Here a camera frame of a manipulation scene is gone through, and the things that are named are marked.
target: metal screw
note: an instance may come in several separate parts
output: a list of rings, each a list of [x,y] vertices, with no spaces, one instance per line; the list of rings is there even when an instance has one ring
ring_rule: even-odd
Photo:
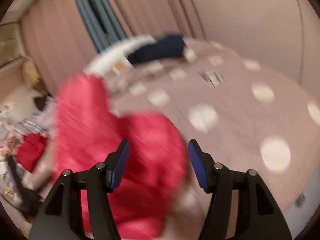
[[[70,173],[71,173],[71,170],[64,170],[64,171],[62,172],[63,176],[69,176]]]
[[[104,166],[106,166],[104,163],[97,163],[96,168],[100,170],[103,169]]]
[[[249,174],[251,175],[251,176],[256,176],[258,173],[255,171],[255,170],[249,170]]]
[[[221,170],[223,168],[223,164],[221,164],[221,163],[215,163],[213,166],[217,170]]]

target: red fabric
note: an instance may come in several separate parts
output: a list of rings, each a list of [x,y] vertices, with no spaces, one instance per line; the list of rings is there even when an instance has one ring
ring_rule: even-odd
[[[186,147],[162,114],[117,118],[109,112],[102,79],[79,74],[60,90],[57,112],[57,170],[91,168],[114,152],[123,138],[131,155],[121,185],[109,194],[121,238],[147,240],[161,233],[172,199],[185,173]],[[82,194],[85,231],[90,231],[86,192]]]
[[[40,133],[24,135],[23,144],[17,151],[17,162],[32,173],[44,153],[47,140],[48,138],[42,137]]]

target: mattress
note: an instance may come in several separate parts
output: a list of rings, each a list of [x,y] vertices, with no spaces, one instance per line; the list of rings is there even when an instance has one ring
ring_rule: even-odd
[[[301,194],[320,162],[317,99],[282,74],[221,44],[186,44],[198,56],[195,63],[154,61],[107,79],[113,113],[160,111],[185,141],[196,139],[215,162],[235,171],[257,170],[295,237],[320,200]],[[192,168],[189,174],[175,205],[180,214],[173,212],[176,217],[168,224],[180,228],[174,238],[197,238],[211,199],[198,186]],[[315,208],[301,218],[303,205],[311,202]],[[162,237],[171,238],[165,232]]]

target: red garment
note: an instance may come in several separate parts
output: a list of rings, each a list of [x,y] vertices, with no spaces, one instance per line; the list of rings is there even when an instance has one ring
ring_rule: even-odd
[[[109,112],[102,79],[79,74],[60,90],[57,111],[57,170],[91,168],[114,152],[123,138],[131,155],[121,185],[109,194],[121,238],[159,236],[173,196],[185,174],[186,147],[178,130],[162,114],[149,112],[118,118]],[[84,227],[90,231],[86,192]]]
[[[40,133],[24,135],[23,144],[17,151],[17,162],[32,173],[44,153],[47,141],[48,138],[42,137]]]

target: blue gripper pad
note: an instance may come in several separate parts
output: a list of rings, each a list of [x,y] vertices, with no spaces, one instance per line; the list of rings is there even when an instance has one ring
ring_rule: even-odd
[[[129,156],[131,151],[131,144],[128,140],[122,141],[119,148],[116,151],[116,154],[118,155],[116,165],[111,171],[111,185],[110,188],[115,190],[117,187],[120,186],[121,179],[123,177],[125,168],[127,166]]]
[[[212,171],[211,164],[206,160],[204,153],[196,140],[191,140],[188,143],[189,158],[195,171],[199,186],[205,192],[209,192],[209,176]]]

